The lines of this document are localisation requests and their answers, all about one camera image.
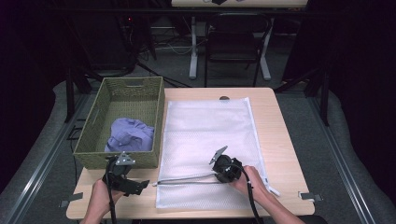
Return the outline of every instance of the black chair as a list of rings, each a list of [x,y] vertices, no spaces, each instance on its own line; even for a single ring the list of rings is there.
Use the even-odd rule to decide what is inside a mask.
[[[220,13],[210,19],[205,28],[205,87],[208,62],[247,63],[247,68],[255,63],[255,87],[264,40],[271,26],[271,20],[262,14]]]

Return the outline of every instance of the mesh bag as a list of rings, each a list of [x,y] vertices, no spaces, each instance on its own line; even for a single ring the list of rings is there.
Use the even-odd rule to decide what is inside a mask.
[[[268,187],[248,98],[168,102],[156,207],[249,209],[246,196],[214,177],[209,162],[224,146],[223,154],[255,166]]]

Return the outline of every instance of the green wicker basket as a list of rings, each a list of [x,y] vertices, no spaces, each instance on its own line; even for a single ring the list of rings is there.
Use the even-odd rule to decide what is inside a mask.
[[[164,89],[161,77],[104,78],[84,124],[74,155],[87,169],[106,169],[105,152],[110,127],[119,118],[140,119],[154,127],[151,151],[127,152],[134,168],[158,167],[163,131]]]

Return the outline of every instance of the person's arm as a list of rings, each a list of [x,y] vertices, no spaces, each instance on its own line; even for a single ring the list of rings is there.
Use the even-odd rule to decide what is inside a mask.
[[[113,201],[116,203],[124,194],[123,192],[111,190]],[[80,224],[98,224],[103,216],[110,211],[110,199],[108,198],[107,185],[102,179],[96,180],[92,185],[92,194],[88,204],[87,213]]]
[[[250,179],[253,187],[253,198],[259,205],[262,206],[274,219],[277,224],[300,224],[303,223],[297,216],[284,207],[276,197],[267,190],[262,183],[262,178],[259,172],[253,166],[244,166],[245,172]],[[238,180],[230,183],[231,186],[238,189],[248,196],[247,180],[243,174]]]

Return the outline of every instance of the purple cloth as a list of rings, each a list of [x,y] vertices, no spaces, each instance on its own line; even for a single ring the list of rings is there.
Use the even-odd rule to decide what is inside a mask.
[[[139,119],[116,119],[105,152],[151,151],[154,128]]]

